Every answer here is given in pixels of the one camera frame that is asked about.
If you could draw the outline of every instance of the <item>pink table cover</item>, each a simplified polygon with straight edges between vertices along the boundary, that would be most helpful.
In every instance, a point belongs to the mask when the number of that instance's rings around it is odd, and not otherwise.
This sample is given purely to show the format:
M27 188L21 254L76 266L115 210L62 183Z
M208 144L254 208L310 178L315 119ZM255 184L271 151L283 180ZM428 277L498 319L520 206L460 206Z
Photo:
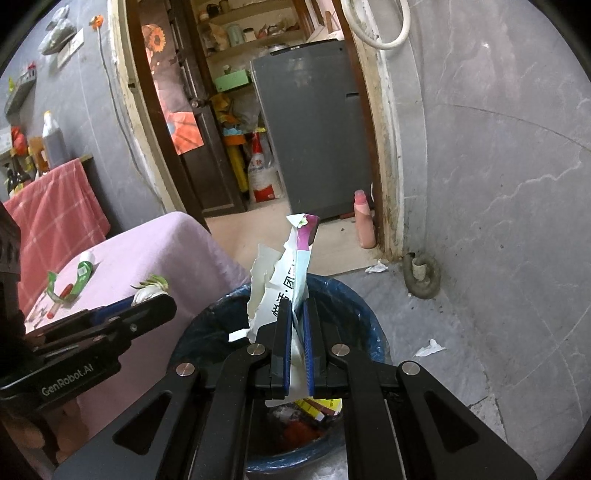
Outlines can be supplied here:
M69 309L61 308L56 319L127 298L136 292L131 285L152 273L168 280L177 314L170 322L136 338L119 357L119 373L78 397L91 436L164 376L178 339L197 314L250 280L197 221L179 212L117 235L92 252L97 263L92 278L78 301ZM77 263L74 258L63 268L56 291L74 282ZM48 298L41 298L39 303L51 306ZM39 326L49 322L44 318ZM27 322L27 331L32 328Z
M103 242L111 226L79 160L54 168L4 206L21 228L18 304L27 315L47 287L47 271Z

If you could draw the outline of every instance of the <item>torn paper packaging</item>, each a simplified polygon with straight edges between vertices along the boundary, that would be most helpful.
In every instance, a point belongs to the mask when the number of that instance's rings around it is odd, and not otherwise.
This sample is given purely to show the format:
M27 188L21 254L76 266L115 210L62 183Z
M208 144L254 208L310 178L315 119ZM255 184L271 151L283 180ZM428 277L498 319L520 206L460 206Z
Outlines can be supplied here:
M381 273L388 270L388 266L384 265L381 260L378 263L365 269L365 273Z
M424 346L423 348L420 348L418 352L414 354L414 356L427 356L445 349L446 348L444 346L441 346L436 342L435 338L432 338L431 340L429 340L429 346Z
M283 245L283 254L259 245L258 256L252 265L251 298L246 307L250 328L230 334L232 340L248 337L255 342L258 329L277 321L279 302L288 298L294 315L308 296L306 275L318 225L318 217L305 213L289 215L290 236ZM280 405L308 396L304 348L292 326L290 391L285 400L269 400L267 406Z

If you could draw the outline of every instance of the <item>white hose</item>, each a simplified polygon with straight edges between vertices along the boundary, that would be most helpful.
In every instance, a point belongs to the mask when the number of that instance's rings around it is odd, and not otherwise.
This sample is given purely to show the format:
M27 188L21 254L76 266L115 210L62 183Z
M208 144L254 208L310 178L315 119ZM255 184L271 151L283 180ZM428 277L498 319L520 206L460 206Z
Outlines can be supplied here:
M396 40L392 40L389 43L382 43L378 40L374 40L364 32L359 24L357 14L353 13L351 10L351 2L352 0L341 0L343 13L345 14L345 18L347 19L351 30L353 30L355 35L357 35L361 41L367 43L367 45L379 50L392 50L393 48L402 45L402 43L408 38L408 32L410 31L410 7L408 6L408 0L400 0L400 6L402 7L402 29Z

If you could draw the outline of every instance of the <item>concrete wall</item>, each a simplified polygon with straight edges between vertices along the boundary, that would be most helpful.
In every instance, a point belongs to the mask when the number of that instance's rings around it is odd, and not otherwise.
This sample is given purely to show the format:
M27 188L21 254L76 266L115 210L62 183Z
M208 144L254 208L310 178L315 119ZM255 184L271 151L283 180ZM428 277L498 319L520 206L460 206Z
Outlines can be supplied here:
M591 84L527 0L410 3L410 43L381 54L401 75L388 88L405 196L426 193L424 209L406 205L406 244L421 242L416 219L508 442L545 478L591 414ZM369 4L392 40L392 3ZM401 102L415 77L420 98ZM409 145L423 129L425 165L422 146Z
M105 17L102 47L119 106L121 91L115 78L109 44L109 0L63 1L55 9L68 3L70 20L78 29L84 28L84 45L61 69L57 68L57 56L42 56L37 51L52 11L34 27L3 72L0 77L0 92L3 94L0 96L8 96L9 76L16 79L23 66L36 62L37 84L21 109L20 123L27 136L41 135L43 112L51 110L64 132L72 158L87 153L94 155L87 168L89 180L111 223L111 233L119 233L154 219L163 211L132 163L125 137L115 118L100 59L98 35L88 26L94 15ZM122 115L122 120L127 121L126 115ZM0 115L0 126L6 124L4 115ZM142 156L135 149L125 123L124 128L143 170ZM6 199L5 189L0 189L0 198Z

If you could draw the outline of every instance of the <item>electrical wire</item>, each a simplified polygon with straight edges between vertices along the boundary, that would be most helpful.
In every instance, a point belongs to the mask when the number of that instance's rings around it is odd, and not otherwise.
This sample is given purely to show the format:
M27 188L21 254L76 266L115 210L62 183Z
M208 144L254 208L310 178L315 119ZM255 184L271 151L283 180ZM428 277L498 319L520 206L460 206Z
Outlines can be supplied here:
M148 187L148 189L150 190L152 195L154 195L154 197L156 198L158 204L162 207L163 212L166 213L166 207L164 206L164 202L162 201L162 198L160 198L160 195L158 195L158 192L156 192L156 190L154 189L152 184L148 180L146 180L146 178L144 177L144 174L142 173L142 171L139 168L138 163L135 160L134 151L133 151L133 148L131 147L131 142L129 141L129 138L127 138L127 134L125 133L125 128L123 127L123 122L121 121L121 117L119 116L119 111L117 110L117 103L115 100L115 94L113 92L113 85L111 83L111 77L109 75L109 70L107 70L107 64L105 61L105 54L103 52L103 40L102 40L102 36L100 34L100 27L98 27L96 30L99 33L100 59L102 60L103 69L105 69L105 74L107 75L107 82L109 84L109 92L111 93L111 102L113 104L113 110L115 111L115 118L117 119L117 124L119 125L119 129L121 130L121 134L123 135L123 138L125 139L125 144L127 145L127 149L129 150L129 156L131 157L131 163L133 164L135 171L139 175L139 177L142 180L142 182L144 183L144 185L146 185Z

